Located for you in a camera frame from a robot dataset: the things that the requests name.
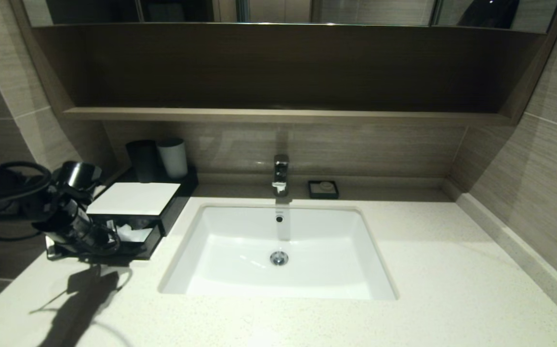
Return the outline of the grey white cup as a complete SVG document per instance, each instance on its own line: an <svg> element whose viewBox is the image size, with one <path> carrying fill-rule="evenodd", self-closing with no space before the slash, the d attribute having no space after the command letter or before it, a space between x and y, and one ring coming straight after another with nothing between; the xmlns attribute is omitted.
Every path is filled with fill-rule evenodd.
<svg viewBox="0 0 557 347"><path fill-rule="evenodd" d="M180 179L188 174L186 146L182 138L157 141L157 149L169 178Z"/></svg>

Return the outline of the black soap dish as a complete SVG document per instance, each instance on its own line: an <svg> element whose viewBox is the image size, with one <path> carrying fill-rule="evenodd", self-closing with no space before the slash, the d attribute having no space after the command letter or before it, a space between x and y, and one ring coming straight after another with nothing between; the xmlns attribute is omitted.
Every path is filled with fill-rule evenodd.
<svg viewBox="0 0 557 347"><path fill-rule="evenodd" d="M322 191L319 189L318 184L322 182L320 180L308 182L309 197L314 200L337 200L340 197L339 189L334 181L329 181L334 183L335 191Z"/></svg>

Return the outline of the brown wooden wall shelf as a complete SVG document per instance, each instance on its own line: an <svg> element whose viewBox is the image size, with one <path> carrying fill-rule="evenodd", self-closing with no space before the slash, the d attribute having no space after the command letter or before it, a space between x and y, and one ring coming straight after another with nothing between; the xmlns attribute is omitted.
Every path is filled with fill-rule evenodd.
<svg viewBox="0 0 557 347"><path fill-rule="evenodd" d="M557 40L477 27L35 27L8 0L60 119L515 126Z"/></svg>

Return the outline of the mirror cabinet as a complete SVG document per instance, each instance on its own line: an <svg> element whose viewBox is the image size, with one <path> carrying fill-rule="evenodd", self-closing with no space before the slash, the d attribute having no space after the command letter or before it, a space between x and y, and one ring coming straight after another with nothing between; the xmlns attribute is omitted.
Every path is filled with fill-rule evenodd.
<svg viewBox="0 0 557 347"><path fill-rule="evenodd" d="M473 27L546 33L557 0L21 0L33 27L115 23Z"/></svg>

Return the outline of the clear plastic sachet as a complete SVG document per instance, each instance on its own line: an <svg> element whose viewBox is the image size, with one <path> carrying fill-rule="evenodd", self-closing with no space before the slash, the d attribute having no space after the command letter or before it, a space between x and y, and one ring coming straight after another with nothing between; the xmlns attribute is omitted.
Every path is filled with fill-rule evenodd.
<svg viewBox="0 0 557 347"><path fill-rule="evenodd" d="M134 230L128 224L116 226L116 233L121 242L146 242L153 228Z"/></svg>

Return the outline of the chrome faucet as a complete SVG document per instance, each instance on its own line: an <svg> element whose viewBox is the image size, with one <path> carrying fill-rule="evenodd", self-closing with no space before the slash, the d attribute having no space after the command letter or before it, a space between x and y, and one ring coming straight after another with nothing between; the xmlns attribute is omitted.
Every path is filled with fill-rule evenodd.
<svg viewBox="0 0 557 347"><path fill-rule="evenodd" d="M288 165L288 155L277 154L274 156L274 172L271 185L274 195L279 198L288 195Z"/></svg>

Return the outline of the black drawer box white top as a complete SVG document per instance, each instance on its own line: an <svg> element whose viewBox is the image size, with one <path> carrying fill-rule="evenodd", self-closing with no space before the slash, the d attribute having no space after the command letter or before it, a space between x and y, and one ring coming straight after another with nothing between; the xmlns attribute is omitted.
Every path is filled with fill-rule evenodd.
<svg viewBox="0 0 557 347"><path fill-rule="evenodd" d="M128 170L101 191L87 208L87 214L101 222L130 224L134 230L157 222L165 237L198 184L197 170L192 166L184 178L172 180L160 174L149 184L138 182L133 170Z"/></svg>

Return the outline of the black pull-out drawer tray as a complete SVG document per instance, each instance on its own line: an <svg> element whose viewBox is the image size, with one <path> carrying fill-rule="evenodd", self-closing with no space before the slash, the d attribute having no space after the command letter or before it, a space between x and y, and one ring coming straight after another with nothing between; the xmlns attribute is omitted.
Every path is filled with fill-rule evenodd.
<svg viewBox="0 0 557 347"><path fill-rule="evenodd" d="M113 220L109 220L107 222L107 226L116 227L120 225L116 224ZM153 228L153 231L149 235L148 239L146 239L146 242L121 242L120 248L111 255L92 255L89 253L74 254L62 246L57 245L61 250L60 259L76 258L78 261L88 264L93 263L110 266L126 266L132 261L148 261L163 238L163 235L161 234L161 226L157 224L157 222L151 222L148 225L148 228Z"/></svg>

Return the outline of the black cup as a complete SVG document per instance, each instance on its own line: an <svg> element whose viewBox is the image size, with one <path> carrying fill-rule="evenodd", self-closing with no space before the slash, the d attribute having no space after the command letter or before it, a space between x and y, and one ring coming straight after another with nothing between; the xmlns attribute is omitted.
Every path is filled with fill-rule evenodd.
<svg viewBox="0 0 557 347"><path fill-rule="evenodd" d="M130 141L126 151L137 176L142 184L155 182L158 176L158 153L154 140Z"/></svg>

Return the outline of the white sink basin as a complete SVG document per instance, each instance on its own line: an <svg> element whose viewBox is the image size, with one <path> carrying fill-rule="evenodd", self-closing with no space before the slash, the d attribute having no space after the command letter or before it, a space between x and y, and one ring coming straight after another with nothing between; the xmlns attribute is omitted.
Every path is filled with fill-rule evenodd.
<svg viewBox="0 0 557 347"><path fill-rule="evenodd" d="M289 261L275 266L274 251ZM398 298L356 210L204 206L164 275L162 294L262 298Z"/></svg>

